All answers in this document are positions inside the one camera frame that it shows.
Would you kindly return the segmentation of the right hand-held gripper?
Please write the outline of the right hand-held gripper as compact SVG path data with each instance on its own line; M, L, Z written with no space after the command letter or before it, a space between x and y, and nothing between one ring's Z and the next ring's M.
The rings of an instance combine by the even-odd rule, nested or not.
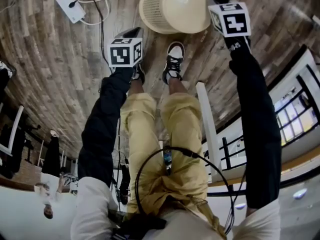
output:
M237 0L206 0L213 27L225 38L251 35L249 11Z

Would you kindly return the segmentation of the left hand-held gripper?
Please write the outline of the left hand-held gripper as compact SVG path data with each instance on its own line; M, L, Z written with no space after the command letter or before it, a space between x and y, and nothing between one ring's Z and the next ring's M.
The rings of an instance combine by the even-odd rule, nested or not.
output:
M107 44L107 61L110 67L133 67L143 57L144 29L135 27L116 35Z

